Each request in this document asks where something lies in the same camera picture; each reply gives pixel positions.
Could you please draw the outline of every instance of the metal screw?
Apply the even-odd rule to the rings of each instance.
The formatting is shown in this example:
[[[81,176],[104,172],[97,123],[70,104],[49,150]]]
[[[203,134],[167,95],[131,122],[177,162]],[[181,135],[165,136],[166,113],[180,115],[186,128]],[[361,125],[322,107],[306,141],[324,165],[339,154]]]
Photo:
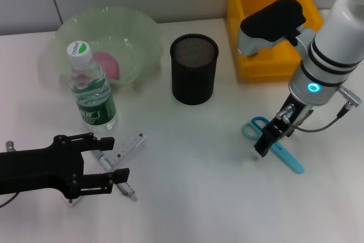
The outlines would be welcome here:
[[[290,122],[291,122],[291,121],[289,120],[289,118],[287,118],[287,116],[286,116],[286,115],[283,115],[282,120],[283,120],[285,123],[290,123]]]
[[[14,143],[12,141],[7,141],[5,143],[5,146],[6,146],[6,152],[13,152],[13,151],[15,151],[15,149],[14,149]]]
[[[275,117],[279,120],[283,119],[283,116],[288,115],[290,112],[293,112],[295,110],[294,104],[289,104],[285,108],[283,108],[281,111],[275,114]]]

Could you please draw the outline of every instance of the connector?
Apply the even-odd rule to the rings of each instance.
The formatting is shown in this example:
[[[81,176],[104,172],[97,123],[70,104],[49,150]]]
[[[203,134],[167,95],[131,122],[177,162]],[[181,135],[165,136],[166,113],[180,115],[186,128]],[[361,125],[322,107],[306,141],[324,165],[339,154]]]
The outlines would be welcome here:
[[[340,85],[337,89],[339,93],[353,106],[358,107],[363,101],[355,95],[354,92],[348,90],[344,86]]]
[[[350,102],[347,102],[341,110],[337,113],[336,117],[341,119],[349,110],[353,107],[353,105]]]
[[[279,120],[283,120],[285,123],[289,123],[289,117],[292,115],[295,110],[294,104],[289,104],[278,113],[275,114],[275,117]]]

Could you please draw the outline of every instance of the white bottle cap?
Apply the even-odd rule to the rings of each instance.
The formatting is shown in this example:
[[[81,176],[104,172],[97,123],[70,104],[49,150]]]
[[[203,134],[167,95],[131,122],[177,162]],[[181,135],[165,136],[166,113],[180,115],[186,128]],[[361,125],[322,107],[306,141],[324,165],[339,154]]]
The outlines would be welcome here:
[[[85,67],[92,58],[90,45],[84,41],[71,43],[67,47],[67,54],[72,66],[75,68]]]

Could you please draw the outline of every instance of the robotic arm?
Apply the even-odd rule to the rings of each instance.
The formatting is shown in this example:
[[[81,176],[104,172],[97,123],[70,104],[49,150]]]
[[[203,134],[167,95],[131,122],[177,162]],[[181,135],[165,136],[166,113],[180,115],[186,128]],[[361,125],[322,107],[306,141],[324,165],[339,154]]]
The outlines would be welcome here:
[[[111,193],[113,185],[127,182],[129,169],[84,175],[81,152],[111,150],[114,138],[98,140],[93,133],[58,135],[43,149],[15,151],[6,143],[7,151],[0,153],[0,195],[42,188],[54,188],[67,199],[79,196]]]
[[[301,62],[288,87],[291,94],[276,117],[263,128],[254,145],[261,156],[278,139],[290,136],[294,129],[316,132],[326,129],[345,115],[360,98],[342,85],[364,58],[364,0],[336,0],[324,25],[315,34],[305,23],[302,6],[296,0],[278,0],[241,23],[238,51],[253,55],[288,40],[299,52]],[[313,112],[313,106],[327,104],[339,92],[347,103],[337,118],[319,130],[298,126]]]

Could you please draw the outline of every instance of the ruler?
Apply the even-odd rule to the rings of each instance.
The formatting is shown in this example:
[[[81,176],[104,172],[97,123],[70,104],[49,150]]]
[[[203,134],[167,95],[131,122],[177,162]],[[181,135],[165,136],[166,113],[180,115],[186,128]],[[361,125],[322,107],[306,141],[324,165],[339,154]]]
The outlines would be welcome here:
[[[146,135],[140,131],[135,131],[121,142],[115,140],[114,148],[109,151],[91,151],[91,153],[98,160],[97,163],[88,168],[84,174],[101,174],[105,171],[112,170],[116,165],[121,163],[127,154],[133,151],[138,145],[140,145],[146,138]],[[76,199],[66,199],[64,195],[61,195],[62,200],[69,206],[74,207],[84,196],[80,196]]]

